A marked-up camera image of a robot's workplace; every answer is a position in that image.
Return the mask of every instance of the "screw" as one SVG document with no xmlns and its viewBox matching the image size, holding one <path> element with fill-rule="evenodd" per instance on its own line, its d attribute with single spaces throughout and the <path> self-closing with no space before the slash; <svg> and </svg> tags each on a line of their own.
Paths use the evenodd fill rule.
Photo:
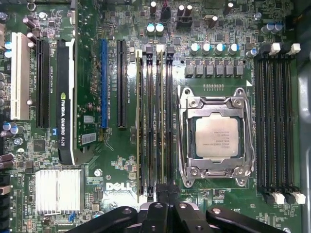
<svg viewBox="0 0 311 233">
<path fill-rule="evenodd" d="M 163 207 L 163 205 L 161 204 L 161 203 L 157 203 L 156 205 L 155 205 L 155 208 L 162 208 Z"/>
<path fill-rule="evenodd" d="M 220 214 L 221 210 L 220 209 L 217 209 L 217 208 L 214 208 L 212 209 L 212 211 L 215 213 L 215 214 Z"/>
<path fill-rule="evenodd" d="M 185 209 L 187 207 L 187 205 L 185 203 L 180 203 L 179 207 L 182 208 L 182 209 Z"/>
<path fill-rule="evenodd" d="M 286 232 L 286 233 L 291 233 L 291 230 L 290 230 L 289 228 L 287 228 L 287 227 L 285 227 L 285 228 L 283 229 L 283 231 Z"/>
<path fill-rule="evenodd" d="M 122 211 L 122 213 L 124 213 L 125 215 L 128 215 L 128 214 L 132 213 L 132 211 L 129 208 L 126 208 Z"/>
</svg>

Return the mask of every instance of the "black capacitor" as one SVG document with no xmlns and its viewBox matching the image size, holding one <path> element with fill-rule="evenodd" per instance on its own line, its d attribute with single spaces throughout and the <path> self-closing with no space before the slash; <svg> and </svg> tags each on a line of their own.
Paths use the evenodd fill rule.
<svg viewBox="0 0 311 233">
<path fill-rule="evenodd" d="M 185 10 L 185 16 L 190 16 L 192 13 L 192 6 L 188 5 Z"/>
<path fill-rule="evenodd" d="M 214 28 L 216 26 L 217 21 L 218 21 L 218 17 L 217 16 L 213 16 L 212 19 L 208 23 L 208 27 L 209 28 Z"/>
<path fill-rule="evenodd" d="M 225 9 L 224 9 L 224 15 L 228 15 L 230 13 L 230 11 L 232 10 L 233 8 L 233 3 L 232 2 L 228 2 L 228 4 L 225 6 Z"/>
<path fill-rule="evenodd" d="M 183 5 L 180 5 L 178 7 L 177 16 L 183 16 L 184 11 L 185 11 L 185 7 Z"/>
<path fill-rule="evenodd" d="M 23 23 L 26 24 L 26 26 L 29 27 L 30 29 L 35 28 L 35 23 L 29 20 L 27 17 L 23 18 Z"/>
<path fill-rule="evenodd" d="M 0 163 L 13 160 L 13 154 L 4 154 L 0 156 Z"/>
<path fill-rule="evenodd" d="M 13 161 L 7 161 L 7 162 L 0 163 L 0 170 L 13 167 L 13 164 L 14 164 Z"/>
<path fill-rule="evenodd" d="M 156 2 L 155 1 L 152 1 L 150 3 L 150 14 L 151 15 L 154 15 L 156 13 Z"/>
<path fill-rule="evenodd" d="M 38 38 L 33 33 L 27 33 L 27 38 L 30 39 L 35 44 L 37 43 Z"/>
</svg>

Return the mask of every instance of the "heatsink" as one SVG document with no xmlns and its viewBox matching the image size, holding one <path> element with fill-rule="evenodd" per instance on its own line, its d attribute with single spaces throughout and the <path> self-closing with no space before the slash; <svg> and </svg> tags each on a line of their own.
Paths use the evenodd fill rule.
<svg viewBox="0 0 311 233">
<path fill-rule="evenodd" d="M 38 214 L 80 212 L 84 206 L 81 169 L 41 170 L 35 173 L 35 211 Z"/>
</svg>

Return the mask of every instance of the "white pci slot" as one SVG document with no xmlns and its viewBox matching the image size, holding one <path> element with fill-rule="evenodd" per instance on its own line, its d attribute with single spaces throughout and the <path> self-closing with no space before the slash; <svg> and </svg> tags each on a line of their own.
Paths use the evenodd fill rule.
<svg viewBox="0 0 311 233">
<path fill-rule="evenodd" d="M 30 48 L 23 33 L 12 33 L 11 120 L 29 120 Z"/>
</svg>

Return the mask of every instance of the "pci express slot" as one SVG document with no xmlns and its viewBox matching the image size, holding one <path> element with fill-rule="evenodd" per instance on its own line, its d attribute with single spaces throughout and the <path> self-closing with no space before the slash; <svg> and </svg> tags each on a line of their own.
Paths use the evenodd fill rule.
<svg viewBox="0 0 311 233">
<path fill-rule="evenodd" d="M 117 41 L 117 127 L 127 128 L 127 47 L 125 40 Z"/>
<path fill-rule="evenodd" d="M 173 114 L 172 114 L 172 96 L 173 96 L 173 54 L 167 53 L 166 58 L 166 171 L 167 183 L 173 184 Z"/>
<path fill-rule="evenodd" d="M 108 45 L 107 41 L 105 39 L 102 39 L 102 53 L 101 53 L 101 59 L 102 59 L 102 128 L 107 129 L 108 128 L 108 103 L 107 103 L 107 63 L 108 63 Z"/>
<path fill-rule="evenodd" d="M 37 41 L 36 59 L 36 126 L 39 128 L 48 128 L 50 126 L 50 46 L 47 41 Z"/>
<path fill-rule="evenodd" d="M 148 168 L 148 183 L 147 183 L 147 200 L 154 201 L 154 82 L 153 82 L 153 47 L 147 47 L 147 98 L 148 98 L 148 123 L 147 123 L 147 168 Z"/>
</svg>

